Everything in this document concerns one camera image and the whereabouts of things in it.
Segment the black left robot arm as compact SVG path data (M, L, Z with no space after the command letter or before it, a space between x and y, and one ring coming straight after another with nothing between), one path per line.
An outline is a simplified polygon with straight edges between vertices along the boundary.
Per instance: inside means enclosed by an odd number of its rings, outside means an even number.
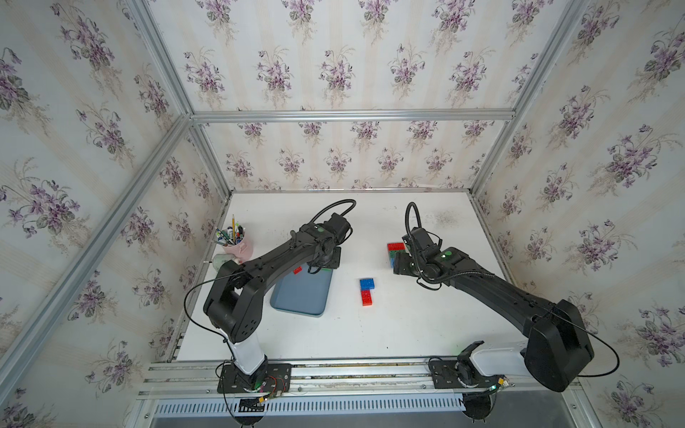
M335 252L351 235L350 223L335 215L323 223L306 223L290 239L264 255L242 264L225 263L203 303L203 313L228 342L234 364L245 376L261 375L267 356L255 332L262 322L264 297L295 269L331 269Z

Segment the pale green lotion bottle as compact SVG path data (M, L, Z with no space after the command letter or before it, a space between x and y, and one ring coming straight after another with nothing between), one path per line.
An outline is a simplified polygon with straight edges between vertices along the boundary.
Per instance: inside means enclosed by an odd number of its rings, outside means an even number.
M223 265L225 265L229 261L233 261L234 259L235 257L233 254L218 253L213 256L212 261L210 263L212 264L212 267L215 269L215 271L219 272Z

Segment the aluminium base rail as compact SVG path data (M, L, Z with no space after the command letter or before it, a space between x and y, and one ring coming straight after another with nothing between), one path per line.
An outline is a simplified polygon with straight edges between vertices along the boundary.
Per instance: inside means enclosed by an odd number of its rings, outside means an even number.
M164 417L266 417L460 412L485 421L506 405L525 414L559 410L573 426L587 423L585 394L575 383L565 392L533 379L505 376L467 389L435 367L447 358L276 361L266 386L245 392L237 376L217 361L155 363L144 374L131 427Z

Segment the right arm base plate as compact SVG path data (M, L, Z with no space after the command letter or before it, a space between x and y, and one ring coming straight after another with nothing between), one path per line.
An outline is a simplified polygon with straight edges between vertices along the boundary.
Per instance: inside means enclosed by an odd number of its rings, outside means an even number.
M435 389L483 389L496 391L503 387L503 376L485 376L470 360L443 360L430 358L427 362Z

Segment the blue plastic tray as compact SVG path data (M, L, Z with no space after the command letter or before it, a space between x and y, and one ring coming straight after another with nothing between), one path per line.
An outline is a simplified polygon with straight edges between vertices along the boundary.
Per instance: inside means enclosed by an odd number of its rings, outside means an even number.
M326 309L334 271L321 269L310 273L307 264L301 267L303 271L299 274L292 271L276 283L270 306L283 312L320 317Z

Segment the pink pen holder cup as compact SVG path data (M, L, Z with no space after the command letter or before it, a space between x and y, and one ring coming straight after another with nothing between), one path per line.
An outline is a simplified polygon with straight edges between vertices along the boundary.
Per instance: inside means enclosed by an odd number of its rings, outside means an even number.
M223 251L231 255L237 263L243 263L253 258L253 242L245 237L238 244L224 246Z

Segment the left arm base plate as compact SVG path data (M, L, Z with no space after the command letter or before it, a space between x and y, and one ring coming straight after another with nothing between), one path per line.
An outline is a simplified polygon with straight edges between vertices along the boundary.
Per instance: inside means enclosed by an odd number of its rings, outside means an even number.
M262 364L253 374L243 373L235 363L221 366L217 393L283 393L288 392L293 366L287 363Z

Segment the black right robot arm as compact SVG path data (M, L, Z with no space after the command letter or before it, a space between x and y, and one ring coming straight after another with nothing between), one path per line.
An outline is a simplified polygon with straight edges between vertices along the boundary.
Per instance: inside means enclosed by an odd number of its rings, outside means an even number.
M563 392L592 362L590 334L570 301L553 303L525 292L467 253L455 247L442 250L424 228L410 228L402 240L406 253L396 257L394 273L465 292L510 322L527 339L524 366L542 386Z

